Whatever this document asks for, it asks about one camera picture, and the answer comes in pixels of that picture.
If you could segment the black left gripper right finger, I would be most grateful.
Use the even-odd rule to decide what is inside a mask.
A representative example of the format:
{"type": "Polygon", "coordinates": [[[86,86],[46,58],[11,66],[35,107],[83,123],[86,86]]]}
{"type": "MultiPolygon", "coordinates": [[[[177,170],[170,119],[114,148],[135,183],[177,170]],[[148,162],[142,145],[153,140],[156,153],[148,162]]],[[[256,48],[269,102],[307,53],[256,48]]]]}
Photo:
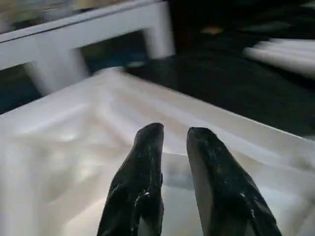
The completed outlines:
{"type": "Polygon", "coordinates": [[[205,236],[280,236],[252,177],[210,129],[191,127],[187,153],[205,236]]]}

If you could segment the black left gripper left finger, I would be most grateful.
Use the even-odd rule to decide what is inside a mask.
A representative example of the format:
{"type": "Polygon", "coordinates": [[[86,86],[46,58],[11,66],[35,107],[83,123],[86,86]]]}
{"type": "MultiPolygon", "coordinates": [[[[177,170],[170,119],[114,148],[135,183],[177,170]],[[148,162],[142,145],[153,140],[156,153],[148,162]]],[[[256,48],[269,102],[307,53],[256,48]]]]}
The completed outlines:
{"type": "Polygon", "coordinates": [[[161,235],[163,141],[161,123],[138,130],[130,153],[111,181],[97,235],[136,236],[140,221],[144,221],[150,236],[161,235]]]}

